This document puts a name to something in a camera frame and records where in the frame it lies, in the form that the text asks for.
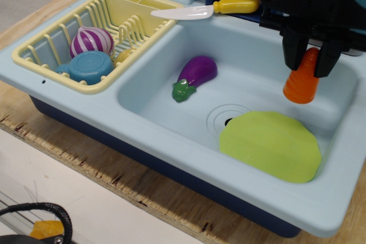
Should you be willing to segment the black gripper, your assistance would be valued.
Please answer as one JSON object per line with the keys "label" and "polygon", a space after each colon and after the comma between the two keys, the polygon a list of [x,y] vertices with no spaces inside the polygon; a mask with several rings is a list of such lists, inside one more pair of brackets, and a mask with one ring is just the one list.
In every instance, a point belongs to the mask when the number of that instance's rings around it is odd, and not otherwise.
{"label": "black gripper", "polygon": [[314,76],[329,76],[343,51],[365,51],[365,8],[355,0],[261,0],[260,25],[280,31],[285,64],[298,70],[310,39],[323,43]]}

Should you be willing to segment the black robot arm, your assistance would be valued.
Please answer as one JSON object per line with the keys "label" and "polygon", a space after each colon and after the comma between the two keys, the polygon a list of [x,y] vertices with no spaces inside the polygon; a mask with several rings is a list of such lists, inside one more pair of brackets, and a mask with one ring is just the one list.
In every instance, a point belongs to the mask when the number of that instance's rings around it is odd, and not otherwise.
{"label": "black robot arm", "polygon": [[309,40],[322,43],[313,75],[327,77],[341,53],[365,51],[365,7],[357,0],[261,0],[260,26],[278,30],[285,64],[297,70]]}

